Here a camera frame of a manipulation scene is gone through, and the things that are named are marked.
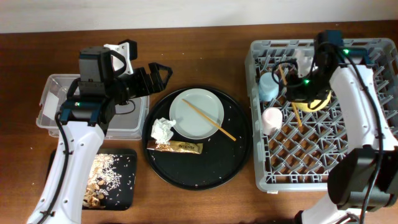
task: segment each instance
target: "gold wrapper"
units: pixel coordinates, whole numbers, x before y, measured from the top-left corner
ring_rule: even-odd
[[[158,150],[163,152],[182,152],[201,154],[203,143],[188,143],[180,141],[169,141],[169,144],[157,144],[156,141],[148,141],[147,149]]]

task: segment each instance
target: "wooden table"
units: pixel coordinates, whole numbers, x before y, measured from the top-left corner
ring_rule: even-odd
[[[398,21],[279,24],[186,29],[99,30],[0,35],[0,217],[24,223],[44,188],[50,153],[57,139],[35,124],[44,84],[54,73],[79,73],[79,50],[138,42],[134,67],[150,62],[170,66],[174,76],[151,105],[171,91],[210,85],[237,99],[250,116],[244,59],[250,43],[266,39],[312,39],[324,29],[341,29],[347,38],[388,37],[398,43]],[[146,162],[140,141],[105,141],[104,147],[137,151],[134,206],[125,212],[84,211],[83,223],[273,223],[311,207],[324,192],[257,189],[252,158],[230,182],[191,192],[160,179]],[[398,206],[367,215],[367,223],[395,223]]]

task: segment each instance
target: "plastic crate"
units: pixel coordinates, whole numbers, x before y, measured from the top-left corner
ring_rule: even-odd
[[[374,62],[375,89],[386,119],[397,137],[398,53],[390,39],[345,39],[347,47],[364,47]],[[290,59],[296,49],[313,56],[313,40],[257,40],[245,60],[246,84],[251,101],[254,169],[257,187],[264,192],[326,190],[329,170],[345,157],[346,130],[338,100],[332,96],[327,107],[313,113],[299,110],[303,127],[297,128],[284,91],[268,103],[259,101],[260,70]],[[269,106],[283,114],[283,127],[273,136],[262,132],[261,113]]]
[[[53,94],[52,98],[58,99],[56,102],[51,104],[57,104],[58,111],[61,104],[66,100],[67,91],[70,84],[74,79],[79,78],[80,75],[59,75],[54,74],[49,76],[45,84],[42,98],[40,100],[39,117],[36,119],[36,125],[40,128],[48,129],[50,136],[58,137],[59,130],[53,118],[49,118],[45,115],[44,109],[48,100],[49,93]],[[120,140],[140,140],[142,134],[142,128],[144,127],[144,121],[149,112],[149,96],[133,99],[136,105],[134,111],[129,114],[114,115],[111,120],[106,133],[105,139],[120,139]]]

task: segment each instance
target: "chopstick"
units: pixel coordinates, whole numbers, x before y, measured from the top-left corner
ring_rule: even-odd
[[[279,72],[280,72],[280,75],[282,77],[282,81],[283,81],[284,85],[287,85],[287,81],[286,81],[286,78],[285,78],[285,73],[284,73],[284,71],[282,69],[282,66],[280,66],[280,65],[279,65]],[[299,127],[303,126],[303,124],[301,123],[299,112],[297,111],[297,107],[296,107],[296,104],[294,102],[292,102],[292,107],[293,107],[294,115],[296,115],[298,126]]]
[[[200,110],[198,110],[195,106],[190,104],[187,100],[182,99],[182,101],[186,102],[189,107],[194,109],[200,116],[204,117],[207,121],[209,121],[214,127],[218,128],[220,131],[222,131],[225,135],[230,137],[233,141],[236,141],[236,138],[234,138],[230,133],[225,131],[222,127],[218,126],[214,121],[212,121],[209,117],[207,117],[205,114],[203,114]]]

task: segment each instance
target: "black tray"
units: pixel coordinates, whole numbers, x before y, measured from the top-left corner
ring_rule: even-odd
[[[54,160],[55,151],[56,150],[54,150],[50,156],[50,163],[49,163],[49,168],[47,170],[47,176],[49,175],[51,165]],[[105,208],[83,207],[83,210],[112,210],[112,211],[127,210],[132,205],[132,198],[134,195],[134,185],[136,182],[136,170],[137,170],[137,153],[133,149],[99,149],[97,154],[111,154],[118,156],[119,160],[115,161],[113,167],[115,167],[114,171],[116,173],[122,175],[122,177],[120,178],[120,186],[116,189],[109,190],[108,191],[109,195],[101,200],[101,205],[104,205]]]
[[[173,141],[203,143],[202,154],[159,152],[146,149],[155,119],[169,119],[170,105],[181,92],[202,88],[214,93],[223,104],[224,120],[221,127],[236,138],[232,141],[221,131],[212,136],[193,140],[179,135],[174,129]],[[249,121],[239,104],[226,93],[210,87],[196,86],[177,90],[160,100],[150,111],[144,124],[142,145],[153,170],[165,181],[187,190],[205,190],[231,180],[245,165],[252,149]]]

